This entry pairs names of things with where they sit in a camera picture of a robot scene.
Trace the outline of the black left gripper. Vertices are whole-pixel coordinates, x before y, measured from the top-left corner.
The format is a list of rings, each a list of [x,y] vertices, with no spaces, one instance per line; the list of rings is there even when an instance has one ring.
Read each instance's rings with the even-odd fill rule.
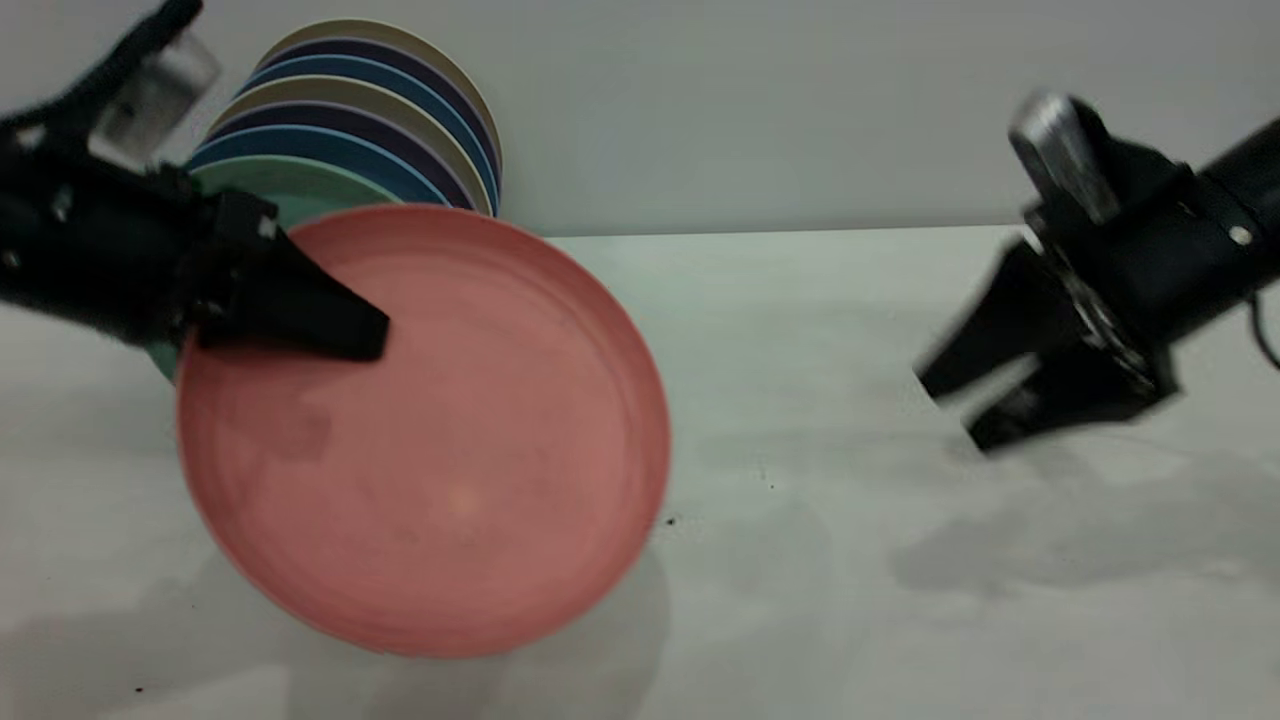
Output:
[[[134,172],[83,135],[3,119],[1,297],[129,346],[261,343],[372,363],[390,318],[328,274],[247,192]]]

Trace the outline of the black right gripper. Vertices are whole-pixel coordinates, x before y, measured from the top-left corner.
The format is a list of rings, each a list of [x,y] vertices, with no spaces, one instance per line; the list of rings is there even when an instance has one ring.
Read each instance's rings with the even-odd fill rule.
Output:
[[[1180,391],[1172,346],[1263,288],[1263,135],[1207,165],[1106,129],[1068,145],[1066,178],[1028,213],[986,290],[916,364],[933,400],[1029,354],[1032,374],[969,423],[983,454],[1129,423]]]

